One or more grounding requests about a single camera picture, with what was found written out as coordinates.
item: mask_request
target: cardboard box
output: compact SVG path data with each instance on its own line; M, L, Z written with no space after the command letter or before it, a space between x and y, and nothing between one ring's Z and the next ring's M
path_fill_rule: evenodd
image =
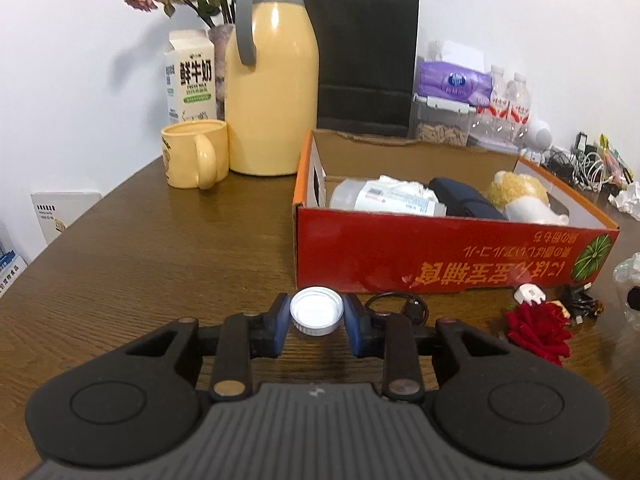
M569 226L475 218L328 209L345 178L380 174L428 183L437 176L481 192L500 170L528 173L545 186ZM296 283L340 292L459 292L473 287L542 287L592 282L618 226L579 193L514 155L428 142L309 132L293 199Z
M215 48L201 29L172 30L164 48L169 123L217 119Z

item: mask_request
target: red rose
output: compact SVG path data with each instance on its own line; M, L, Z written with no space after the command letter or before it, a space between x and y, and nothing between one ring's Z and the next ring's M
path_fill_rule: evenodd
M565 341L571 333L564 328L567 320L555 303L520 304L505 313L509 323L509 339L517 346L562 366L559 356L569 357L571 352Z

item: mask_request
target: vase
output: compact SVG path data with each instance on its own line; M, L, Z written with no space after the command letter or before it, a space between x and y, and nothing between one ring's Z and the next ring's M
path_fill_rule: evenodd
M215 47L215 75L216 75L216 107L218 118L225 120L225 53L226 45L234 30L233 23L216 25L209 29L209 41Z

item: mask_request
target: red cardboard box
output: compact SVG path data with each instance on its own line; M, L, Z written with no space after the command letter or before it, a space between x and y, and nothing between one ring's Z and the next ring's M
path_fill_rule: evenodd
M347 177L386 174L426 184L445 176L482 192L500 170L538 178L570 225L328 209L331 193ZM298 287L323 285L340 292L592 282L619 232L579 193L517 156L326 130L309 132L305 139L293 217Z

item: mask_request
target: gray thermos handle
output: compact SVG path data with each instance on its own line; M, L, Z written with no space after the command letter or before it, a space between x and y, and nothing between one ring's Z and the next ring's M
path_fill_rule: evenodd
M255 43L252 28L253 10L254 0L238 0L236 7L236 41L238 42L240 61L245 66L255 65Z

